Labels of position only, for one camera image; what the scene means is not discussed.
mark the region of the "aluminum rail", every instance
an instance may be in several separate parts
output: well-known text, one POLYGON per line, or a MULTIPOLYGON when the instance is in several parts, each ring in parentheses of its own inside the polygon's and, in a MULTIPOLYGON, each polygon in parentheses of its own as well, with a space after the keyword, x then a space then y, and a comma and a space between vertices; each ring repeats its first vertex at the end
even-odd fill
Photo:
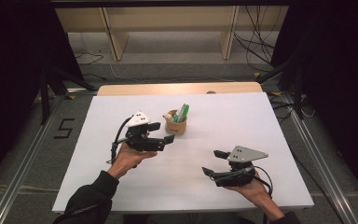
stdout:
POLYGON ((24 157, 24 159, 21 162, 21 165, 19 169, 17 170, 16 174, 14 175, 12 181, 10 182, 9 186, 7 187, 6 192, 2 196, 0 200, 0 223, 3 223, 11 205, 14 203, 14 200, 16 199, 16 196, 20 190, 20 187, 25 180, 25 177, 28 174, 28 171, 30 170, 34 158, 37 155, 37 152, 39 151, 39 148, 41 147, 43 141, 46 138, 47 132, 51 126, 51 123, 54 119, 54 116, 60 107, 60 105, 63 102, 63 96, 57 97, 51 107, 51 113, 48 119, 46 120, 44 125, 41 125, 39 128, 39 131, 37 132, 33 143, 28 148, 28 151, 24 157))
MULTIPOLYGON (((287 94, 283 95, 286 103, 292 104, 293 100, 287 94)), ((304 120, 301 120, 296 111, 292 110, 292 120, 296 125, 298 132, 303 139, 310 156, 315 163, 315 166, 321 175, 321 178, 330 193, 330 196, 333 200, 333 203, 336 206, 337 211, 339 212, 342 220, 346 224, 356 224, 358 223, 358 219, 356 215, 353 213, 350 203, 348 202, 346 196, 344 195, 342 189, 339 187, 336 178, 332 174, 328 164, 324 160, 324 156, 320 152, 316 143, 313 141, 313 138, 308 130, 304 120)))

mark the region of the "wrist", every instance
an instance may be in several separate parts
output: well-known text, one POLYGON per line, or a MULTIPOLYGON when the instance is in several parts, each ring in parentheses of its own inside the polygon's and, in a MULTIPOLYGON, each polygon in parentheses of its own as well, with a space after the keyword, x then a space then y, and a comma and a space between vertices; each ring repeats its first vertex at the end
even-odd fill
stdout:
POLYGON ((254 202, 255 206, 263 210, 264 214, 268 217, 270 221, 275 221, 279 218, 284 217, 284 213, 278 207, 278 205, 268 197, 262 197, 254 202))
POLYGON ((124 167, 120 167, 115 163, 107 170, 107 173, 116 179, 120 179, 127 173, 127 170, 124 167))

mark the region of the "small cup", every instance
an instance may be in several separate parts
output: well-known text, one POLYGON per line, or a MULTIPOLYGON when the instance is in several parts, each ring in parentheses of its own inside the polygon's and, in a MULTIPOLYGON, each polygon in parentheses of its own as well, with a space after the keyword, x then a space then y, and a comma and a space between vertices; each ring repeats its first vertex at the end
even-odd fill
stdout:
MULTIPOLYGON (((170 111, 172 115, 176 113, 176 110, 170 111)), ((186 131, 186 125, 187 125, 187 117, 184 121, 180 123, 176 123, 173 121, 166 121, 165 122, 165 131, 169 134, 179 134, 182 135, 186 131)))

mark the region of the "green object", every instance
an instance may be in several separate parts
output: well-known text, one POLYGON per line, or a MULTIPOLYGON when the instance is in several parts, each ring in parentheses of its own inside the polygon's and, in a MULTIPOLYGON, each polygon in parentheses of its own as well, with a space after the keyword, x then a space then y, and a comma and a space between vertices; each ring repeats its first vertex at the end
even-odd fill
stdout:
POLYGON ((175 114, 173 115, 173 122, 177 122, 178 121, 178 116, 175 114))
POLYGON ((185 121, 189 108, 190 108, 189 105, 185 105, 185 109, 183 110, 183 113, 179 115, 179 119, 178 119, 179 123, 185 121))

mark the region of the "finger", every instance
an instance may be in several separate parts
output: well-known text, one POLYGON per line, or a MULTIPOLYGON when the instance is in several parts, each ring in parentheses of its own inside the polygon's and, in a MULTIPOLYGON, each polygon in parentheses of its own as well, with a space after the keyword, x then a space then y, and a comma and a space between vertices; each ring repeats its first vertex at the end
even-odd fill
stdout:
POLYGON ((158 155, 157 151, 147 151, 147 152, 142 153, 142 157, 144 159, 152 158, 152 157, 155 157, 157 155, 158 155))

